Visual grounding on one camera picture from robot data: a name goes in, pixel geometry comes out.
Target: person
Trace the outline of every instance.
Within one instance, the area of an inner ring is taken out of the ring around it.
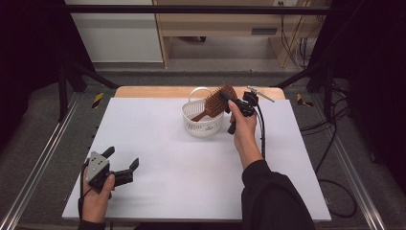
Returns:
[[[257,114],[244,117],[237,105],[229,101],[230,122],[236,122],[234,144],[243,168],[241,193],[243,230],[315,229],[301,196],[286,175],[272,172],[262,158],[255,139]],[[89,185],[83,181],[83,190]],[[105,228],[104,216],[114,175],[110,175],[101,192],[89,192],[84,198],[79,230]]]

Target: hand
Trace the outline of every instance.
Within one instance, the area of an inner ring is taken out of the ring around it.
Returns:
[[[254,161],[263,159],[255,140],[257,113],[246,118],[241,114],[238,106],[232,101],[229,101],[229,107],[232,111],[230,122],[236,122],[234,144],[241,158],[242,167],[245,169]]]
[[[84,178],[87,175],[87,167],[84,170],[83,194],[86,194],[83,201],[82,219],[89,222],[102,223],[107,211],[108,198],[114,189],[115,176],[110,174],[104,182],[101,192],[98,194],[91,189]]]

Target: white table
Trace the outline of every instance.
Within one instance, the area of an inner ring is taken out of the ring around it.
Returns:
[[[134,182],[113,192],[106,217],[134,221],[241,220],[242,167],[227,133],[228,114],[214,136],[196,138],[185,129],[181,106],[187,98],[111,99],[92,148],[109,157],[112,171],[139,157]],[[259,102],[265,120],[266,159],[289,176],[314,221],[329,221],[290,102]],[[79,179],[62,214],[78,219]]]

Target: white plastic basket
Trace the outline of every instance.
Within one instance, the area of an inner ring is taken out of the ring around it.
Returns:
[[[183,120],[186,130],[196,137],[207,137],[217,133],[221,129],[224,112],[212,118],[204,116],[199,122],[194,122],[192,119],[204,111],[205,99],[191,101],[191,96],[198,90],[210,90],[206,87],[197,87],[193,89],[189,95],[189,101],[182,106]]]

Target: white cabinet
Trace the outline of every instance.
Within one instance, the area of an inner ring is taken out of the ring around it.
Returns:
[[[67,5],[152,5],[150,0],[65,0]],[[163,62],[152,13],[72,13],[94,63]]]

